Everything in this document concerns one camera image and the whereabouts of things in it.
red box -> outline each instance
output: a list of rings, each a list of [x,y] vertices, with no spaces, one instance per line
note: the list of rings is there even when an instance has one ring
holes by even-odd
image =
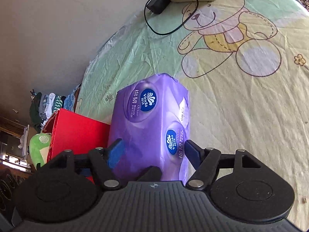
[[[42,131],[52,134],[47,161],[66,149],[83,154],[96,147],[107,148],[109,128],[108,124],[61,108]]]

round black pad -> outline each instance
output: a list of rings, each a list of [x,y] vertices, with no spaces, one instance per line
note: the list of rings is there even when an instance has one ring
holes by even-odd
[[[37,172],[14,193],[22,218],[38,222],[64,222],[88,211],[97,199],[95,185],[66,169]]]
[[[249,223],[269,223],[286,217],[294,202],[291,186],[270,169],[242,168],[223,176],[210,190],[223,213]]]
[[[251,201],[263,201],[272,195],[272,188],[262,181],[246,181],[236,187],[239,196]]]

black cable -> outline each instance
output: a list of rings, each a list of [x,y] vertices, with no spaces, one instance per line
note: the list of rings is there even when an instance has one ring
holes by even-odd
[[[169,35],[169,34],[172,34],[172,33],[174,33],[176,30],[178,30],[178,29],[180,29],[193,15],[194,15],[194,13],[197,11],[197,9],[198,9],[198,0],[196,0],[196,8],[195,8],[195,10],[192,12],[192,14],[190,15],[190,16],[188,16],[188,18],[181,24],[181,25],[179,25],[176,29],[174,29],[174,30],[172,30],[171,32],[168,32],[168,33],[158,33],[158,32],[156,32],[150,25],[149,25],[149,23],[148,23],[148,21],[147,21],[147,18],[146,18],[146,6],[147,6],[147,4],[150,2],[150,0],[148,0],[147,2],[146,2],[146,4],[145,4],[145,7],[144,7],[144,18],[145,18],[145,22],[146,22],[146,24],[148,25],[148,27],[152,30],[152,32],[153,33],[155,33],[155,34],[157,34],[157,35],[160,35],[160,36],[166,36],[166,35]]]

black power adapter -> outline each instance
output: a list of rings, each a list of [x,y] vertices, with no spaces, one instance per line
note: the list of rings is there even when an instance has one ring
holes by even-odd
[[[170,0],[151,0],[146,7],[154,14],[161,14],[162,11],[169,5]]]

white cloth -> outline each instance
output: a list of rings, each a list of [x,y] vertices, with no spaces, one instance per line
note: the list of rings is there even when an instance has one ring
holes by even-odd
[[[47,123],[47,121],[44,120],[44,122],[40,124],[42,130],[44,129],[46,123]]]
[[[53,107],[53,103],[54,103],[54,100],[55,100],[55,96],[56,95],[54,93],[51,93],[48,96],[49,103],[48,103],[48,107],[47,107],[47,110],[46,110],[46,118],[47,118],[47,120],[51,117],[51,115],[53,113],[52,107]]]
[[[27,141],[28,141],[28,131],[29,131],[29,125],[24,128],[24,134],[20,138],[20,145],[18,147],[22,149],[22,155],[24,156],[24,159],[27,158]]]

